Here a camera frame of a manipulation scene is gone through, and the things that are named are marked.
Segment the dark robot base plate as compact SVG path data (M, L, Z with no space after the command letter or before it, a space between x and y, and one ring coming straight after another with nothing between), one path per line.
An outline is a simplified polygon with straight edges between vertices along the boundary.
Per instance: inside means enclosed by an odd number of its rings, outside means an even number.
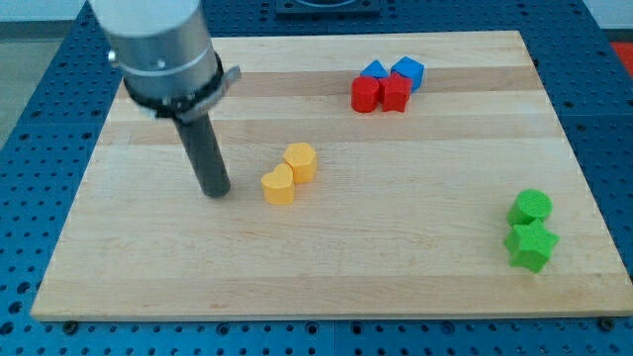
M276 0L277 18L312 16L378 16L379 0Z

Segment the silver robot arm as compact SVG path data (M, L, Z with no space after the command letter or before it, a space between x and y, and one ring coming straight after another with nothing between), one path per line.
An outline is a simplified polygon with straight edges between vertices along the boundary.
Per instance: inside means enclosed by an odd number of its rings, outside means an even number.
M208 114L241 77L215 51L200 0L90 0L128 93L158 118Z

